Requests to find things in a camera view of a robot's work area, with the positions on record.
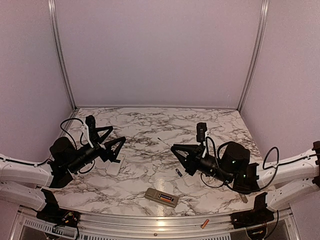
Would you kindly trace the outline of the white remote control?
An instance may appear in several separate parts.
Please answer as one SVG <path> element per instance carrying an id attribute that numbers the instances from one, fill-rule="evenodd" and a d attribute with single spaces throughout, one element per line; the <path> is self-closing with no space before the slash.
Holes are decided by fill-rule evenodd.
<path id="1" fill-rule="evenodd" d="M 108 161 L 105 168 L 106 174 L 110 176 L 117 176 L 125 162 L 125 158 L 126 158 L 126 155 L 123 153 L 120 153 L 117 156 L 116 162 Z"/>

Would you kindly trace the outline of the white battery cover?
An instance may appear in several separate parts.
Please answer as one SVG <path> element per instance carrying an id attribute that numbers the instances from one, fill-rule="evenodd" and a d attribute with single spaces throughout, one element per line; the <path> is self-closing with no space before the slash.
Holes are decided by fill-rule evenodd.
<path id="1" fill-rule="evenodd" d="M 191 176 L 189 176 L 189 175 L 183 176 L 182 179 L 183 179 L 184 183 L 185 183 L 188 187 L 190 187 L 190 186 L 192 186 L 192 185 L 195 184 L 193 178 L 192 178 Z"/>

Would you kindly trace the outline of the clear handle screwdriver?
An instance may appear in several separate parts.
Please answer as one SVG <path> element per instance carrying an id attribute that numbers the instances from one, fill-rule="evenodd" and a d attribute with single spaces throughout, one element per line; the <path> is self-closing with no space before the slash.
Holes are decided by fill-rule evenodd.
<path id="1" fill-rule="evenodd" d="M 160 142 L 164 143 L 165 145 L 169 146 L 170 148 L 172 147 L 172 144 L 170 144 L 170 143 L 162 140 L 160 137 L 157 137 L 157 139 L 158 139 Z"/>

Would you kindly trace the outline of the beige grey remote control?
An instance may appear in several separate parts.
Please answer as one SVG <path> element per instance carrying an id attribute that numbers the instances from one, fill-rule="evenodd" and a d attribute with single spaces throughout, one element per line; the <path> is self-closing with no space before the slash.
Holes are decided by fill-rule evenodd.
<path id="1" fill-rule="evenodd" d="M 158 204 L 163 204 L 172 208 L 175 208 L 179 201 L 178 196 L 171 195 L 150 187 L 146 190 L 144 197 Z"/>

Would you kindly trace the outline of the beige remote battery cover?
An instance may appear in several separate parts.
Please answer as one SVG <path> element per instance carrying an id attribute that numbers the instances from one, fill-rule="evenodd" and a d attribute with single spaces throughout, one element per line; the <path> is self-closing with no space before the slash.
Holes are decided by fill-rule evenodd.
<path id="1" fill-rule="evenodd" d="M 239 196 L 240 196 L 240 199 L 241 199 L 244 203 L 247 203 L 247 202 L 248 202 L 248 199 L 247 199 L 247 197 L 246 197 L 245 194 L 240 193 Z"/>

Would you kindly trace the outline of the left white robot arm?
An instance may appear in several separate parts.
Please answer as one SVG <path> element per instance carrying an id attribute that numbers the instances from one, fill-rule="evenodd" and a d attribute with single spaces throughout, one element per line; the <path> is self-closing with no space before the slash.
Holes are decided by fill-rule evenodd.
<path id="1" fill-rule="evenodd" d="M 111 126 L 89 130 L 88 143 L 79 149 L 68 137 L 60 137 L 50 147 L 53 159 L 41 163 L 22 162 L 2 155 L 0 179 L 62 189 L 73 180 L 73 174 L 82 174 L 81 169 L 94 163 L 97 158 L 103 162 L 121 162 L 117 157 L 126 138 L 120 137 L 103 142 L 112 130 Z"/>

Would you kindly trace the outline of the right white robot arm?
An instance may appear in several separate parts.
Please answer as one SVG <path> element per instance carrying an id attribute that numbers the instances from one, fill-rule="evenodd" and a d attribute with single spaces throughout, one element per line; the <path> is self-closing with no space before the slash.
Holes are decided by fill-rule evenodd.
<path id="1" fill-rule="evenodd" d="M 234 141 L 214 147 L 210 154 L 211 140 L 207 137 L 199 145 L 174 144 L 170 150 L 190 176 L 199 171 L 242 195 L 262 192 L 263 204 L 247 214 L 252 224 L 260 223 L 267 216 L 267 209 L 280 210 L 296 198 L 320 189 L 319 142 L 314 142 L 312 149 L 283 160 L 274 146 L 276 160 L 259 164 L 250 163 L 250 151 Z"/>

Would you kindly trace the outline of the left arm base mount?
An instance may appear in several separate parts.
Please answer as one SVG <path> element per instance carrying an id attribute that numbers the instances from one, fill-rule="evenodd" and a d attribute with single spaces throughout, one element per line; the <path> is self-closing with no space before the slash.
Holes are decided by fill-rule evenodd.
<path id="1" fill-rule="evenodd" d="M 57 226 L 68 226 L 76 228 L 80 219 L 80 213 L 75 210 L 60 208 L 54 194 L 46 189 L 42 189 L 44 194 L 45 206 L 38 210 L 36 217 L 38 219 L 53 223 Z"/>

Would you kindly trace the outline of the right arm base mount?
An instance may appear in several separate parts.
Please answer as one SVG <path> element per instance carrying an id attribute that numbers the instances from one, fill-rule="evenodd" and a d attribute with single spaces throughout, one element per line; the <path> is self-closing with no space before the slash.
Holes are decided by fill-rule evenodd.
<path id="1" fill-rule="evenodd" d="M 257 195 L 252 209 L 232 213 L 230 218 L 233 228 L 247 228 L 273 221 L 274 212 L 267 209 L 266 196 L 266 192 Z"/>

